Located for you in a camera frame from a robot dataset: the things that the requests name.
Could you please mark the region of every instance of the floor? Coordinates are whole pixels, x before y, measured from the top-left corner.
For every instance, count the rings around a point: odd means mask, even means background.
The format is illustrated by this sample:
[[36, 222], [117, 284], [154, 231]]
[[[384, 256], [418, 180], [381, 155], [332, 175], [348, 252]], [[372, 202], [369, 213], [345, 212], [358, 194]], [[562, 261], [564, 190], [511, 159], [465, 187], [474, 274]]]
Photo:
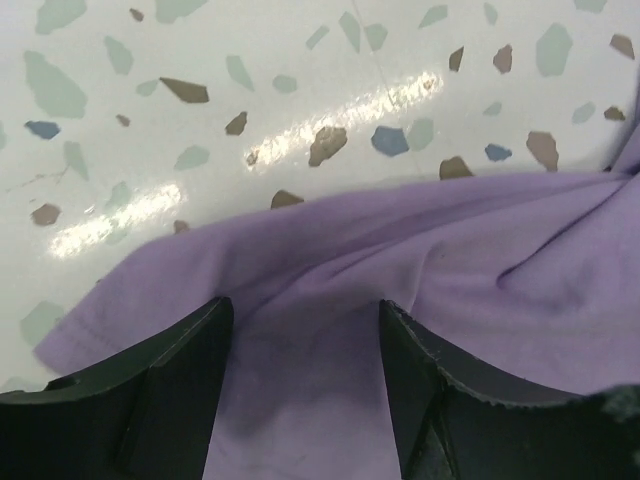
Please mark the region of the floor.
[[41, 388], [32, 347], [153, 238], [349, 189], [600, 170], [634, 120], [636, 0], [0, 13], [0, 391]]

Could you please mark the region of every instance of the towel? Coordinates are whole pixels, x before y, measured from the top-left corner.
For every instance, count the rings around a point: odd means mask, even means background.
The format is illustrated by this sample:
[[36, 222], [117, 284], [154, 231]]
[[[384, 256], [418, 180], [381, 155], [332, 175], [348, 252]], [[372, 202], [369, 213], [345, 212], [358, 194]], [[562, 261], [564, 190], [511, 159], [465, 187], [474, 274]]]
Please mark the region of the towel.
[[638, 165], [640, 129], [607, 173], [350, 193], [162, 238], [36, 354], [69, 374], [229, 296], [236, 331], [205, 480], [397, 480], [380, 299], [534, 382], [640, 383]]

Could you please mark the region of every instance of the black plastic part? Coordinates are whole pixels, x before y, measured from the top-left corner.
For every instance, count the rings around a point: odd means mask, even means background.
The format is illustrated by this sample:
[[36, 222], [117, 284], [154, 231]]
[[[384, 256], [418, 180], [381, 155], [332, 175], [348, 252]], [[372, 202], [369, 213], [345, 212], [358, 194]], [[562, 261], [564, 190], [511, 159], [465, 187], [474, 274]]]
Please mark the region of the black plastic part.
[[0, 479], [201, 480], [232, 330], [214, 299], [42, 392], [0, 395]]
[[580, 397], [534, 384], [390, 302], [379, 329], [404, 480], [640, 479], [639, 386]]

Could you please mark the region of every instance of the purple cloth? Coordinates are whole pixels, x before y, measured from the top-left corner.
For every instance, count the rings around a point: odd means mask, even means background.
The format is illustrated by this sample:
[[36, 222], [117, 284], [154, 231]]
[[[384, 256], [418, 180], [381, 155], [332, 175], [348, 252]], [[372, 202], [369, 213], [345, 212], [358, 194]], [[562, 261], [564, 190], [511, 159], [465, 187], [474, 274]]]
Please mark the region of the purple cloth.
[[532, 381], [640, 383], [638, 163], [640, 130], [612, 173], [352, 193], [163, 238], [37, 354], [71, 373], [228, 295], [236, 334], [205, 479], [396, 480], [381, 298]]

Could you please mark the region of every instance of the purple fabric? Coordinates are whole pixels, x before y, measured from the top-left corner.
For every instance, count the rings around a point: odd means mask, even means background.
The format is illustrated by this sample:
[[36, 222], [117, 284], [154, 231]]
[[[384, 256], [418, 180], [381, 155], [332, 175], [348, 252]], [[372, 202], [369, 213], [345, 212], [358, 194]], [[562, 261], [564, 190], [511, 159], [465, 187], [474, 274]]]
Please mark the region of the purple fabric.
[[228, 295], [236, 336], [205, 479], [395, 480], [381, 298], [545, 385], [640, 383], [640, 177], [626, 173], [640, 130], [620, 162], [352, 193], [163, 238], [37, 354], [71, 373]]

